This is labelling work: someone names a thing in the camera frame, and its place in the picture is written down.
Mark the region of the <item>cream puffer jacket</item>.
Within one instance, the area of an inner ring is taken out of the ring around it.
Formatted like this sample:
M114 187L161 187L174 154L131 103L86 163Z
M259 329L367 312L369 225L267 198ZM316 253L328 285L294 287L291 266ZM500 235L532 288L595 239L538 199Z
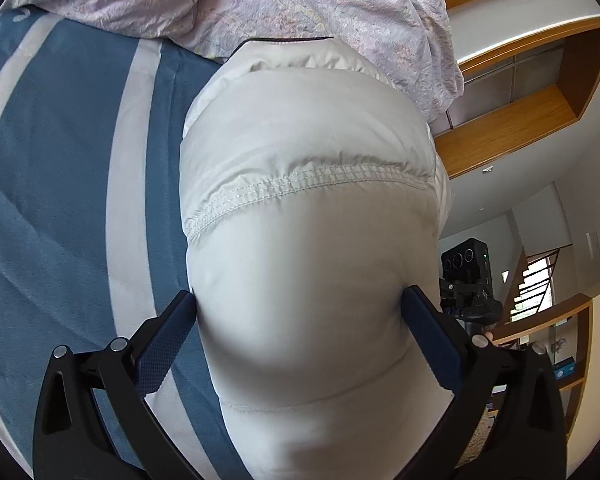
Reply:
M256 479L391 479L450 402L400 313L439 297L449 178L425 118L341 41L249 41L189 107L188 282Z

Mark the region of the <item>window with grille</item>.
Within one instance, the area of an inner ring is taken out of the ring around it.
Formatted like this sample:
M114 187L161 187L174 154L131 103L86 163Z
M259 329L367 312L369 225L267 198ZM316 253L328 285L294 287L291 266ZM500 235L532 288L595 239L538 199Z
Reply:
M554 304L554 271L556 269L560 249L531 257L526 270L522 272L522 283L514 297L514 305L509 310L512 322L530 318Z

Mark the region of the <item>wooden bookshelf with items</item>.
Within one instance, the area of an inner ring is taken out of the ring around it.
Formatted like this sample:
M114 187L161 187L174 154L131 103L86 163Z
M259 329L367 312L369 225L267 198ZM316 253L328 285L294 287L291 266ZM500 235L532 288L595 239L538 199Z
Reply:
M562 396L567 434L571 434L582 402L591 355L593 299L574 295L540 313L496 326L494 342L514 347L543 346L554 366Z

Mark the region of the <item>blue white striped bedsheet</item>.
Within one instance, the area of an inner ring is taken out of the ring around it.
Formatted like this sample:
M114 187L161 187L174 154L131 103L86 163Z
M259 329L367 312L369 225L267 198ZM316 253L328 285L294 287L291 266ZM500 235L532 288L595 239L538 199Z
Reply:
M53 348L104 348L186 289L180 144L217 68L166 40L0 14L0 445L18 474Z

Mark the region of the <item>pink floral duvet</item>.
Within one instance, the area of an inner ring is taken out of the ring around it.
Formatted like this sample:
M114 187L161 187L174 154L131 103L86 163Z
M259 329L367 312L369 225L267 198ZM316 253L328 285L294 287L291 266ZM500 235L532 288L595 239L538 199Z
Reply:
M226 60L249 39L334 37L372 62L427 119L464 90L444 0L5 0L107 32L168 38Z

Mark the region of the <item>wooden headboard shelf frame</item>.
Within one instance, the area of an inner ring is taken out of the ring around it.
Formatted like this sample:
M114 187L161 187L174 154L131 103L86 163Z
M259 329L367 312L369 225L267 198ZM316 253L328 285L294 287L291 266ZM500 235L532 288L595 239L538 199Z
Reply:
M582 118L600 84L600 0L445 0L466 96L437 122L450 177Z

